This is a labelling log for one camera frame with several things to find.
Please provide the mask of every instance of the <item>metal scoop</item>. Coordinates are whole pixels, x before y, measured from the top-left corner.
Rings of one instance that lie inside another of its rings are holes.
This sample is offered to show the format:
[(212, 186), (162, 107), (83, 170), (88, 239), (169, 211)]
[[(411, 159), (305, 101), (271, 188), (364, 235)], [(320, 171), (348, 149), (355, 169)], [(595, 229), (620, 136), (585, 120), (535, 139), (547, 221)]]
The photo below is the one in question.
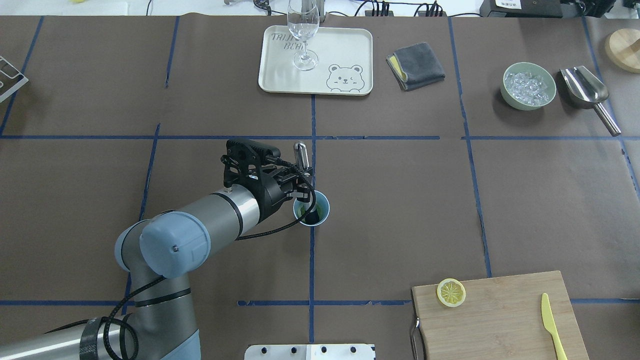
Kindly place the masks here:
[(602, 104), (609, 98), (609, 91), (602, 81), (584, 66), (561, 69), (560, 72), (576, 105), (583, 109), (593, 108), (611, 136), (620, 135), (622, 132), (616, 121)]

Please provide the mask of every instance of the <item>brown table surface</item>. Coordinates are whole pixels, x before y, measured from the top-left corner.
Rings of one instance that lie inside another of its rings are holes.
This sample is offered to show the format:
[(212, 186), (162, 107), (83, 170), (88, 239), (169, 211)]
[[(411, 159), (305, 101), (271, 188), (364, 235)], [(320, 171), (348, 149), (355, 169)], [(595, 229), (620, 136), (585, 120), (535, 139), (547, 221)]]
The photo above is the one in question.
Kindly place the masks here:
[[(411, 359), (412, 286), (549, 270), (590, 358), (637, 359), (640, 76), (603, 46), (640, 22), (330, 15), (373, 35), (364, 97), (263, 92), (272, 24), (285, 18), (0, 17), (0, 54), (30, 79), (0, 104), (1, 344), (107, 315), (127, 291), (116, 237), (221, 188), (225, 140), (247, 136), (290, 160), (306, 141), (332, 211), (191, 274), (203, 359), (345, 342)], [(385, 57), (423, 41), (447, 77), (403, 92)], [(548, 106), (510, 108), (500, 77), (517, 61), (594, 71), (622, 136), (560, 82)]]

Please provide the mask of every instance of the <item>lemon slice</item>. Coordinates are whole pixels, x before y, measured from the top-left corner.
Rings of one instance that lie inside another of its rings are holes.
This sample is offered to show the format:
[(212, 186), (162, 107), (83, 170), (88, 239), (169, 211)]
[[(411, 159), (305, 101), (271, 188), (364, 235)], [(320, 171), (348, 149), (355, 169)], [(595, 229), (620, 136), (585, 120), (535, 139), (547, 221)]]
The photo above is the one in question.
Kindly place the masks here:
[(446, 306), (456, 307), (462, 305), (467, 297), (465, 287), (456, 279), (444, 279), (436, 289), (438, 300)]

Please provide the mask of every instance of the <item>bowl of ice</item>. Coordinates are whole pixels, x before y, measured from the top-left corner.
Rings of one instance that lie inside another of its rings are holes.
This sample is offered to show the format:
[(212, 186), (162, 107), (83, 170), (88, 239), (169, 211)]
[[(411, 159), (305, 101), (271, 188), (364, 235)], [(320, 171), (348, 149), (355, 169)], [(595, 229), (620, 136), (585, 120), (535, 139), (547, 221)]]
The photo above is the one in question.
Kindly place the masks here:
[(518, 110), (535, 110), (556, 97), (556, 82), (534, 63), (515, 63), (504, 71), (500, 93)]

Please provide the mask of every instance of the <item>round wooden object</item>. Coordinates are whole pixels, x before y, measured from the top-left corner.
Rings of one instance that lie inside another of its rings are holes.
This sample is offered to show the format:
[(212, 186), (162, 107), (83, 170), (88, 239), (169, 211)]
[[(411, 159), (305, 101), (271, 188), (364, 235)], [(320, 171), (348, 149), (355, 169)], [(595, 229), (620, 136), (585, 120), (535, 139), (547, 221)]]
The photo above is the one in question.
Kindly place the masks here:
[(617, 30), (609, 35), (604, 48), (617, 66), (640, 74), (640, 30)]

